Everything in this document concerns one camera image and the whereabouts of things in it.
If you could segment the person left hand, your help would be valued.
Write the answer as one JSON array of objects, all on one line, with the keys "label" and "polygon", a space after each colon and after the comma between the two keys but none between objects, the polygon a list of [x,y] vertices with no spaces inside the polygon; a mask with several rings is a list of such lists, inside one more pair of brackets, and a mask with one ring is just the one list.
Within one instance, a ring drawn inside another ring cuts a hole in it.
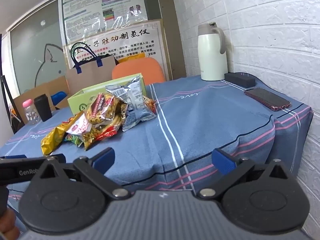
[{"label": "person left hand", "polygon": [[7,209],[1,216],[0,229],[6,239],[17,240],[20,236],[20,231],[15,225],[16,215],[12,209]]}]

